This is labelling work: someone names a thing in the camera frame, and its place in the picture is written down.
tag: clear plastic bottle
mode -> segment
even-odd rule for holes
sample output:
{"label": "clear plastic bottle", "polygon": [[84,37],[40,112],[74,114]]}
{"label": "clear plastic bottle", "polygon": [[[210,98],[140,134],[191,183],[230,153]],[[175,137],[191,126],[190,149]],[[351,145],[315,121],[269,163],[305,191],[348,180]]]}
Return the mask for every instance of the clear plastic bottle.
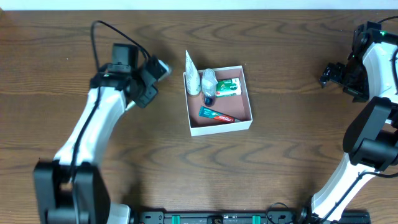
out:
{"label": "clear plastic bottle", "polygon": [[215,104],[217,83],[214,70],[210,68],[206,69],[201,78],[201,91],[203,102],[206,106],[213,106]]}

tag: small green package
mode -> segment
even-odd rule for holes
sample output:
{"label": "small green package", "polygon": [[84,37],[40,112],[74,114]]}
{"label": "small green package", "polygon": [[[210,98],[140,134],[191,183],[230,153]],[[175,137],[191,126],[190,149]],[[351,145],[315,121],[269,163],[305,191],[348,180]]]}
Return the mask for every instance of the small green package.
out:
{"label": "small green package", "polygon": [[216,97],[235,96],[242,94],[239,78],[217,80]]}

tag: green connector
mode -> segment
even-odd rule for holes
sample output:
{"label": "green connector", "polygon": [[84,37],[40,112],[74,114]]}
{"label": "green connector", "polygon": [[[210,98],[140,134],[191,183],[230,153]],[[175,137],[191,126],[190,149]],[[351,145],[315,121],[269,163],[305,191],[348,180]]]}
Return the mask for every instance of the green connector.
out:
{"label": "green connector", "polygon": [[253,215],[253,224],[261,224],[261,217],[259,215]]}
{"label": "green connector", "polygon": [[179,215],[172,216],[172,224],[180,224],[180,216]]}

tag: toothpaste tube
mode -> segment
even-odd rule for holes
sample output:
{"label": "toothpaste tube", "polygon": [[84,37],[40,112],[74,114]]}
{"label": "toothpaste tube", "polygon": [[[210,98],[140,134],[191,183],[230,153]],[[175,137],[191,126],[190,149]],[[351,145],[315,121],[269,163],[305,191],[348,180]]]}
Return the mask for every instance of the toothpaste tube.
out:
{"label": "toothpaste tube", "polygon": [[199,111],[199,116],[205,117],[205,118],[210,118],[210,119],[216,119],[219,121],[224,121],[227,123],[236,123],[236,122],[241,122],[240,120],[229,116],[229,115],[225,115],[223,113],[217,112],[217,111],[213,111],[209,108],[205,108],[204,106],[202,106],[200,108]]}
{"label": "toothpaste tube", "polygon": [[239,78],[217,80],[216,97],[235,96],[242,94]]}

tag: red toothpaste tube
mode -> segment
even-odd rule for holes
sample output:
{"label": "red toothpaste tube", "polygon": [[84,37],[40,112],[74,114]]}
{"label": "red toothpaste tube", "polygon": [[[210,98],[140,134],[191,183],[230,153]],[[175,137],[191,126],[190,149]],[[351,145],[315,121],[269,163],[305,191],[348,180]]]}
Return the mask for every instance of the red toothpaste tube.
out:
{"label": "red toothpaste tube", "polygon": [[205,117],[205,118],[210,118],[210,119],[216,119],[219,121],[224,121],[227,123],[236,123],[236,122],[241,122],[240,120],[229,116],[229,115],[225,115],[223,113],[217,112],[217,111],[213,111],[209,108],[205,108],[204,106],[202,106],[200,108],[199,111],[199,116]]}

